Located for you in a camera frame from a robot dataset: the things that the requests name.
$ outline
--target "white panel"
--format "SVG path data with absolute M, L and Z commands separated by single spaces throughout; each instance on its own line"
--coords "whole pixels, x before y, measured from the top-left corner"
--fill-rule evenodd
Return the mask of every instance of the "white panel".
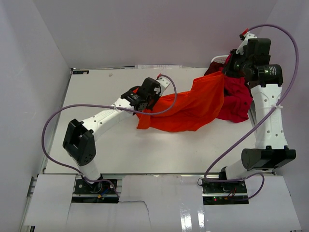
M 176 186 L 167 186 L 168 189 L 155 188 L 157 182 L 145 183 L 148 188 L 154 189 L 149 194 L 147 199 L 149 211 L 147 210 L 145 202 L 128 202 L 118 204 L 90 204 L 90 203 L 72 203 L 69 211 L 66 232 L 149 232 L 162 225 L 161 231 L 171 231 L 174 227 L 168 227 L 167 224 L 163 225 L 158 223 L 156 225 L 151 224 L 150 229 L 149 220 L 152 222 L 158 222 L 162 217 L 174 218 L 175 215 L 170 215 L 171 209 L 168 208 L 170 204 L 167 204 L 166 208 L 162 207 L 162 214 L 157 215 L 158 218 L 151 218 L 153 214 L 150 212 L 155 208 L 154 203 L 158 200 L 158 195 L 168 194 L 171 189 L 175 191 L 170 192 L 167 195 L 171 201 L 174 201 L 173 196 L 176 196 Z M 246 180 L 246 186 L 248 194 L 252 195 L 257 191 L 261 184 L 261 177 L 256 176 Z M 128 188 L 130 196 L 138 193 L 134 189 L 134 186 L 138 184 L 133 183 L 132 188 Z M 190 201 L 188 198 L 198 198 L 197 192 L 194 191 L 194 195 L 190 194 L 190 188 L 185 189 L 187 191 L 184 199 Z M 292 200 L 289 195 L 289 191 L 284 182 L 282 176 L 266 176 L 265 185 L 262 191 L 250 200 L 249 204 L 243 205 L 205 205 L 205 229 L 210 232 L 289 232 L 293 230 L 300 230 L 300 225 L 296 216 L 296 212 L 293 207 Z M 36 227 L 35 230 L 45 232 L 43 227 Z
M 0 0 L 0 33 L 0 231 L 15 232 L 70 70 L 31 0 Z
M 262 178 L 246 180 L 248 195 L 260 187 Z M 289 232 L 300 230 L 293 203 L 282 176 L 265 176 L 261 192 L 249 204 L 205 205 L 211 232 Z
M 74 182 L 75 175 L 39 175 L 24 224 L 46 228 L 65 226 Z
M 276 0 L 34 0 L 72 68 L 205 67 L 265 23 Z
M 179 92 L 189 90 L 195 78 L 205 69 L 143 69 L 143 70 L 90 70 L 89 74 L 73 75 L 64 105 L 89 103 L 110 105 L 131 87 L 140 85 L 146 77 L 156 78 L 159 73 L 169 75 Z M 165 93 L 173 92 L 169 87 Z M 61 113 L 51 156 L 75 166 L 73 159 L 62 147 L 68 123 L 81 121 L 97 114 L 97 108 L 72 108 Z M 234 142 L 248 132 L 249 120 L 233 123 L 220 119 L 197 131 L 168 133 L 157 129 L 137 130 L 138 118 L 133 116 L 104 133 L 96 141 L 95 161 L 101 173 L 201 173 Z M 244 148 L 254 148 L 255 137 L 250 136 L 220 161 L 212 170 L 239 160 Z M 74 170 L 49 161 L 46 173 L 74 173 Z
M 203 232 L 208 224 L 204 225 L 202 188 L 197 179 L 177 175 L 126 176 L 119 201 L 143 201 L 153 232 Z
M 143 202 L 72 203 L 66 232 L 151 232 Z
M 309 230 L 309 2 L 280 0 L 271 13 L 268 23 L 278 24 L 292 33 L 299 49 L 299 70 L 290 94 L 282 102 L 282 121 L 286 140 L 291 149 L 296 150 L 296 160 L 278 172 L 284 176 L 286 184 L 304 231 Z M 261 36 L 272 40 L 271 63 L 282 66 L 283 90 L 289 84 L 295 64 L 295 52 L 289 38 L 282 32 L 265 28 Z

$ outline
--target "black bracket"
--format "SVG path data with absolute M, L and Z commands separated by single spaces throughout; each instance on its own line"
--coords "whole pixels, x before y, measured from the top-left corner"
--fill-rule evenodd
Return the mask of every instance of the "black bracket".
M 272 149 L 267 146 L 266 149 L 243 149 L 241 153 L 242 165 L 248 171 L 268 170 L 282 167 L 296 158 L 296 151 L 289 149 Z
M 117 179 L 108 179 L 108 180 L 110 180 L 114 184 L 115 188 L 117 188 Z M 101 190 L 98 192 L 98 194 L 104 192 L 108 187 L 110 187 L 110 183 L 108 183 L 106 181 L 100 182 L 100 183 L 102 183 L 102 185 L 101 185 Z M 90 194 L 93 194 L 93 192 L 92 192 L 92 190 L 89 189 L 87 182 L 85 182 L 83 179 L 78 179 L 78 180 L 76 180 L 74 194 L 90 195 Z M 108 194 L 115 194 L 114 189 L 111 188 L 111 190 Z
M 236 49 L 230 51 L 230 59 L 222 70 L 228 77 L 245 77 L 250 88 L 257 85 L 283 84 L 282 69 L 278 64 L 269 64 L 270 39 L 249 39 L 243 47 L 244 54 L 236 54 Z
M 87 130 L 83 122 L 73 119 L 68 124 L 63 148 L 79 166 L 90 163 L 96 155 L 95 138 L 92 130 Z
M 203 193 L 208 194 L 203 196 L 204 205 L 249 204 L 249 201 L 245 199 L 247 198 L 245 196 L 247 194 L 245 181 L 218 183 L 202 179 L 202 187 Z

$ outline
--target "red wire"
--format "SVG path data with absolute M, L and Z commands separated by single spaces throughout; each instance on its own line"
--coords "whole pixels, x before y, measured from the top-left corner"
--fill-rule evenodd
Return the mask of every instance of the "red wire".
M 234 188 L 234 192 L 233 192 L 233 194 L 230 196 L 230 194 L 232 193 L 233 191 L 231 191 L 229 194 L 228 194 L 228 198 L 232 198 L 232 197 L 234 197 L 235 196 L 235 193 L 236 193 L 236 188 Z

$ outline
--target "crimson cloth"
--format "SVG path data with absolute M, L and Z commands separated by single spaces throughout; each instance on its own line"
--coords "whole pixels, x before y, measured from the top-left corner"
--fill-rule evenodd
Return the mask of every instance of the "crimson cloth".
M 224 64 L 212 62 L 205 75 L 221 71 Z M 244 77 L 232 78 L 224 76 L 224 103 L 217 116 L 219 119 L 232 122 L 247 120 L 252 96 Z
M 224 102 L 223 89 L 224 75 L 221 72 L 197 78 L 190 91 L 177 94 L 174 107 L 166 113 L 155 116 L 137 114 L 140 119 L 137 128 L 153 127 L 168 132 L 196 131 L 218 116 Z M 173 101 L 174 94 L 161 97 L 151 113 L 167 109 Z

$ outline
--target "orange cloth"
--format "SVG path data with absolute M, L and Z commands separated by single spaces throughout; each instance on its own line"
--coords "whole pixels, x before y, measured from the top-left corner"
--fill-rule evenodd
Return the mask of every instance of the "orange cloth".
M 173 108 L 164 114 L 139 115 L 138 129 L 149 127 L 162 131 L 196 131 L 213 121 L 219 114 L 224 102 L 224 75 L 215 72 L 193 81 L 190 91 L 177 94 Z M 155 104 L 151 113 L 167 109 L 174 101 L 174 94 L 163 96 Z

